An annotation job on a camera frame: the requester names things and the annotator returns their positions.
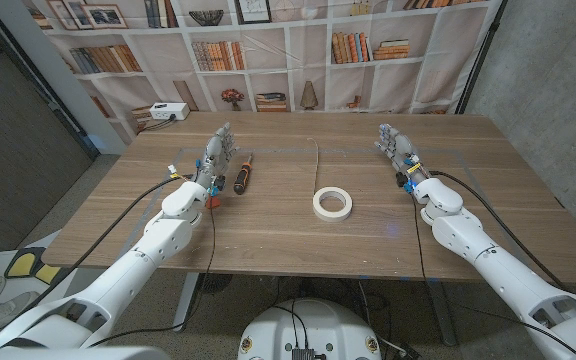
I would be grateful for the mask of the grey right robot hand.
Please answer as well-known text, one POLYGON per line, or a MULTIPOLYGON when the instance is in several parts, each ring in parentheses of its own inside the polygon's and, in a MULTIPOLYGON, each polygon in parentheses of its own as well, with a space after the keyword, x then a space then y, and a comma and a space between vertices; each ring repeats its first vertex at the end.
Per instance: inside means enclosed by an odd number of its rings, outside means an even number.
POLYGON ((411 192, 430 175, 410 139, 390 124, 379 125, 380 140, 375 146, 391 161, 399 187, 411 192))

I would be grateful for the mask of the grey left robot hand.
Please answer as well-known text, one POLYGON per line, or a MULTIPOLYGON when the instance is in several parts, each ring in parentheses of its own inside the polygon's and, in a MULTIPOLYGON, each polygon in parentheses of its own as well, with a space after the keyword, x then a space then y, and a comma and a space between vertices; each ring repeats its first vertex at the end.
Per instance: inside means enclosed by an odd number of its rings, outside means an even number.
POLYGON ((208 188, 214 180, 225 175, 238 150, 230 123, 226 122, 207 142, 195 182, 208 188))

